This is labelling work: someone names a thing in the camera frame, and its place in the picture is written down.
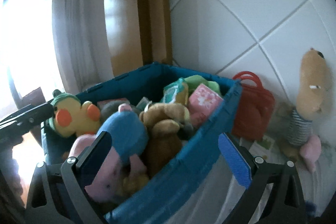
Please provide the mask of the blue pink pig plush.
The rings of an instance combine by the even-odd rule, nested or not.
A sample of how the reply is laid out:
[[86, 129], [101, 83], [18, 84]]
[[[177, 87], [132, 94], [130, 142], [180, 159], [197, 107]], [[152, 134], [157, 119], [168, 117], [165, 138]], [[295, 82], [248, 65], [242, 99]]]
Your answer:
[[69, 156], [79, 156], [104, 132], [112, 143], [97, 149], [101, 152], [107, 148], [108, 152], [102, 164], [97, 164], [96, 160], [91, 164], [98, 167], [98, 172], [84, 189], [95, 202], [118, 202], [125, 195], [122, 190], [122, 168], [130, 164], [130, 178], [146, 172], [146, 166], [139, 156], [143, 153], [149, 137], [138, 115], [130, 105], [123, 103], [118, 107], [118, 112], [112, 114], [102, 124], [96, 135], [84, 134], [78, 137], [71, 147]]

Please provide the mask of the yellow duck plush green hat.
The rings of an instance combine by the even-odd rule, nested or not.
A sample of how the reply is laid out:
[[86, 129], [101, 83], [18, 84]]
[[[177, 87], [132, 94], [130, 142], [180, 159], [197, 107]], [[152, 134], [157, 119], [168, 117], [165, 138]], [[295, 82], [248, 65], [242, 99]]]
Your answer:
[[96, 134], [101, 126], [100, 109], [90, 101], [81, 101], [70, 93], [56, 89], [52, 93], [53, 116], [50, 128], [63, 138], [84, 134]]

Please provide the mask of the white green card box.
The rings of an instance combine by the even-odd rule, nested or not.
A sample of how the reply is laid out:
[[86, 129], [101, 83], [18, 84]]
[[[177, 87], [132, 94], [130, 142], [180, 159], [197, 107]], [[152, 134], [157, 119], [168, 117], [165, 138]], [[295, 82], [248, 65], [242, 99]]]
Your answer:
[[249, 152], [252, 156], [260, 156], [264, 160], [270, 158], [270, 153], [274, 146], [275, 140], [269, 136], [264, 135], [261, 140], [256, 140], [253, 142], [249, 148]]

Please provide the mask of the blue storage bin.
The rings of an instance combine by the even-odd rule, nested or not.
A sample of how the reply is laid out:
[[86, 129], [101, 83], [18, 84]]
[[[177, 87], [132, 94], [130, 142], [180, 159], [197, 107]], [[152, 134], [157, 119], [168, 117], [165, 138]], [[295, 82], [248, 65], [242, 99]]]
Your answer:
[[[157, 102], [163, 96], [164, 87], [194, 74], [190, 69], [153, 63], [89, 88], [80, 93], [78, 98], [93, 103], [126, 98], [134, 104], [146, 97]], [[181, 152], [143, 190], [109, 215], [99, 213], [99, 223], [164, 223], [180, 209], [208, 175], [220, 155], [219, 135], [232, 130], [242, 86], [235, 80], [207, 73], [203, 73], [203, 77], [219, 84], [223, 102]], [[60, 173], [62, 154], [70, 149], [73, 139], [57, 136], [48, 125], [44, 128], [42, 140], [49, 184], [46, 188], [47, 204], [56, 209], [56, 214], [50, 215], [48, 222], [80, 223], [81, 219]]]

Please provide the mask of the red plastic toy case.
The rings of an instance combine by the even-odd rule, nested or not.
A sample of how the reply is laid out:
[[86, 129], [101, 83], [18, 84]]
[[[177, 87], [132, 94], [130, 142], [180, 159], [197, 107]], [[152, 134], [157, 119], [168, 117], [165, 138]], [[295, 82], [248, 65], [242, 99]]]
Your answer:
[[273, 114], [275, 98], [253, 72], [239, 72], [233, 79], [240, 81], [242, 93], [232, 133], [250, 141], [261, 140]]

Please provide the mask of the tan capybara plush striped shirt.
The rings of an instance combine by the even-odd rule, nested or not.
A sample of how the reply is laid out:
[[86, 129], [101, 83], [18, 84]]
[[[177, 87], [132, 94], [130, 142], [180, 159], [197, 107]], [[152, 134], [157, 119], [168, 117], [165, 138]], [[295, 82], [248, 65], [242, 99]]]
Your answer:
[[298, 91], [290, 111], [290, 124], [277, 144], [290, 160], [303, 160], [300, 148], [314, 134], [321, 140], [318, 122], [327, 114], [332, 74], [323, 53], [314, 48], [303, 54], [299, 67]]

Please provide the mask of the brown bear plush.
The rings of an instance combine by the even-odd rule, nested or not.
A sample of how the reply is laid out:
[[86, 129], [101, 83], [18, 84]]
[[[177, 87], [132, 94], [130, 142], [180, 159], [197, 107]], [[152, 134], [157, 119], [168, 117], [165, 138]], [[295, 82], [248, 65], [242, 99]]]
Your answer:
[[182, 149], [178, 132], [190, 121], [190, 113], [180, 103], [155, 103], [142, 111], [139, 119], [149, 136], [141, 160], [147, 175], [153, 178]]

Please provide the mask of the pink patterned box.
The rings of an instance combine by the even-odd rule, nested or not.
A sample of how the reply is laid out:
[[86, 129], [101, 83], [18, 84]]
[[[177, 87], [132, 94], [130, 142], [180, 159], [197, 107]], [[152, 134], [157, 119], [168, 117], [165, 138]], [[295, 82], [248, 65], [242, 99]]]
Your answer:
[[190, 95], [187, 104], [193, 127], [199, 128], [222, 102], [223, 98], [218, 93], [200, 84]]

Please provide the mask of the white curtain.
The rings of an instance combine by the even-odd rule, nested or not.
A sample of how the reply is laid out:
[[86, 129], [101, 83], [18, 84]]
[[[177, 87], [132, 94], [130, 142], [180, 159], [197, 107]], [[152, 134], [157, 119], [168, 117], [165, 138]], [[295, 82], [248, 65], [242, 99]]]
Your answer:
[[52, 0], [56, 60], [67, 92], [113, 78], [104, 0]]

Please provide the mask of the green plush toy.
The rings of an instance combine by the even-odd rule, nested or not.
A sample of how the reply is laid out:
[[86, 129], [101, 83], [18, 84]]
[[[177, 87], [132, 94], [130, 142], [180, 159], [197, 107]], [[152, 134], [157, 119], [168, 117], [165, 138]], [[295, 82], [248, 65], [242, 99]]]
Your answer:
[[212, 91], [216, 92], [219, 96], [222, 96], [220, 86], [215, 81], [209, 81], [206, 80], [204, 77], [200, 75], [192, 75], [190, 77], [184, 78], [185, 82], [188, 85], [189, 88], [189, 96], [193, 94], [193, 92], [196, 90], [196, 88], [200, 84], [204, 84], [206, 87], [210, 88]]

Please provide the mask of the wooden door frame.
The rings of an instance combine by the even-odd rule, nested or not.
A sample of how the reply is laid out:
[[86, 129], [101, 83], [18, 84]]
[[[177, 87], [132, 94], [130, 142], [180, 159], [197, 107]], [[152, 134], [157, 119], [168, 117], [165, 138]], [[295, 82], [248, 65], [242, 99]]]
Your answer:
[[115, 76], [155, 61], [172, 64], [169, 0], [104, 0]]

